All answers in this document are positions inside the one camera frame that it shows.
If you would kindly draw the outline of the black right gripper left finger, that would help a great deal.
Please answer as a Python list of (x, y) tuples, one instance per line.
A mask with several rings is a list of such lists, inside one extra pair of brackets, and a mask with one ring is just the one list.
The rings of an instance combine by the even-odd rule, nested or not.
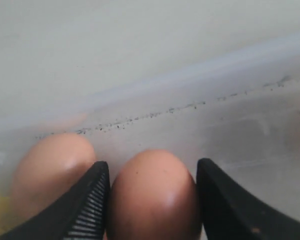
[(97, 161), (55, 202), (0, 240), (102, 240), (108, 196), (109, 166)]

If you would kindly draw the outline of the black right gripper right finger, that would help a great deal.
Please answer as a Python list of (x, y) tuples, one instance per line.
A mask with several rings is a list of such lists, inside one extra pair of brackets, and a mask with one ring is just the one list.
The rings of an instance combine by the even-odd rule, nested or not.
[(211, 159), (197, 162), (201, 221), (209, 240), (300, 240), (300, 222), (245, 190)]

